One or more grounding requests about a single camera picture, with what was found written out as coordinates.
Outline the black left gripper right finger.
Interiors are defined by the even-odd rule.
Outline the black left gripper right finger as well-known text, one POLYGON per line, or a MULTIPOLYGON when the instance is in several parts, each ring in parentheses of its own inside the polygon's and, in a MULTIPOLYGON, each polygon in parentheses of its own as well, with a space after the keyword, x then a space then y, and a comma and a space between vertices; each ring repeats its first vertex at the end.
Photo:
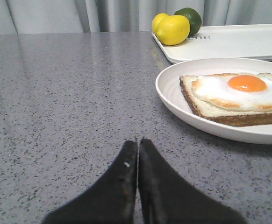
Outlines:
POLYGON ((185 181, 153 142, 139 148, 138 188, 146 224, 244 224, 235 210, 211 199, 185 181))

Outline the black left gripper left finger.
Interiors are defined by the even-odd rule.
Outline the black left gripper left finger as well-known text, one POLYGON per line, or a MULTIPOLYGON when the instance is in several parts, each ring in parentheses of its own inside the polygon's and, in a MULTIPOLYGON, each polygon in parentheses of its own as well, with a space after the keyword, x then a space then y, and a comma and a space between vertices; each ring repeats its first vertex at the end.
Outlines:
POLYGON ((48 214, 44 224, 131 224, 137 181, 137 144, 124 142, 108 170, 87 191, 48 214))

